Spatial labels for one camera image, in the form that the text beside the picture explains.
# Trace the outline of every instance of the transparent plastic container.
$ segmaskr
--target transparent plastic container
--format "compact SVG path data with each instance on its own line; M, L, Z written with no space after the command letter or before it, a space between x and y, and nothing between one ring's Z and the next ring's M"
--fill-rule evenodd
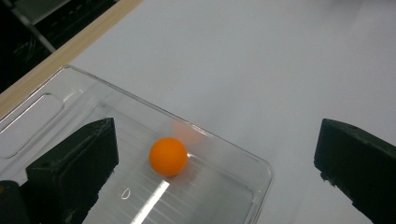
M256 223L273 173L268 162L75 67L60 69L0 121L0 178L24 169L82 125L114 118L120 163L84 223ZM171 178L149 149L174 136L189 151Z

